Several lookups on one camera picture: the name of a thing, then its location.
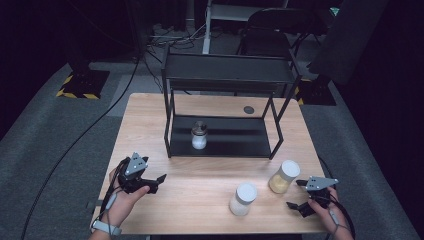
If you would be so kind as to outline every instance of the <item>hazard tape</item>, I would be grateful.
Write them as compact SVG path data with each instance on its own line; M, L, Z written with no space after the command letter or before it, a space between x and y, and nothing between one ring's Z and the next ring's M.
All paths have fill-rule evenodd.
M78 92L69 91L69 85L72 84L73 75L69 75L63 83L60 90L57 92L56 97L68 97L68 98L87 98L87 99L100 99L99 94L84 92L84 89L78 89Z
M301 81L302 82L311 82L311 80L307 79L307 78L302 78ZM295 89L295 96L296 96L296 99L297 99L297 103L299 105L303 105L304 101L303 101L303 98L302 98L302 91L301 91L299 86L297 86L296 89Z

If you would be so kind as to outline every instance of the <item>metal bracket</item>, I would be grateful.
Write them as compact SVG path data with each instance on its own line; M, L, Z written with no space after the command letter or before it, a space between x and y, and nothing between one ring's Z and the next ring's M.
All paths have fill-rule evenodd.
M138 153L134 152L130 159L130 162L128 163L128 167L127 167L127 170L125 171L125 175L129 176L133 173L146 169L148 167L147 165L148 159L149 159L148 157L140 157Z
M337 179L311 176L306 184L306 191L319 191L337 183Z

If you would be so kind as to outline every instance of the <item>wooden table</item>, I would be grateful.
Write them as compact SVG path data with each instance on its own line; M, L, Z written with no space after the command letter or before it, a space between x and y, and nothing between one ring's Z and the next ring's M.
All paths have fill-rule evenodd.
M175 95L180 112L227 116L244 116L247 105L263 109L267 98ZM284 99L275 99L281 106ZM275 122L266 117L269 141ZM290 210L286 201L304 203L308 194L295 182L284 195L273 193L269 178L286 159L298 162L298 179L324 176L305 125L300 108L292 100L280 125L285 136L273 160L268 158L168 158L165 143L166 116L163 95L132 94L116 139L110 164L99 199L107 191L108 173L119 161L132 153L149 157L144 178L156 179L168 174L157 194L149 194L137 202L130 216L122 224L124 234L250 234L250 233L312 233L324 231L316 215L302 218ZM242 182L256 185L258 197L248 215L234 216L228 205L237 186ZM93 217L98 215L96 208Z

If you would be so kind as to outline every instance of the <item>gray carpet floor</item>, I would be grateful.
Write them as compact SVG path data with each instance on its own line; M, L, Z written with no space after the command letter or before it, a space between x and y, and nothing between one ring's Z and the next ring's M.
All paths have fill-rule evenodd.
M216 32L214 35L217 37L212 39L211 53L235 53L238 36ZM172 51L201 53L203 41L199 39L193 44L190 49ZM150 50L161 58L160 48ZM305 66L318 50L315 39L308 38L299 52L299 64L310 79L316 75ZM145 56L150 69L160 79L159 62L150 54ZM90 205L98 198L128 96L133 92L160 92L146 65L140 63L124 97L95 123L123 93L135 64L96 62L90 67L110 71L101 99L56 97L71 72L65 65L40 89L1 141L0 239L21 237L37 193L55 167L35 206L25 239L88 238ZM337 106L302 105L301 111L317 154L340 180L340 201L353 219L357 239L419 239L343 99L333 84L329 87ZM325 235L308 234L303 239L324 239ZM144 238L127 235L117 239Z

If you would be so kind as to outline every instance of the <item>black shelf surface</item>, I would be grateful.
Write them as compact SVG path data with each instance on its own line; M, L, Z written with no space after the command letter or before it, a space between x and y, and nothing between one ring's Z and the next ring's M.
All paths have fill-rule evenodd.
M283 58L238 55L172 54L166 59L168 79L293 84L295 78Z
M208 126L207 144L197 150L191 144L196 121ZM271 154L262 118L181 116L173 118L170 148L172 156L266 157Z

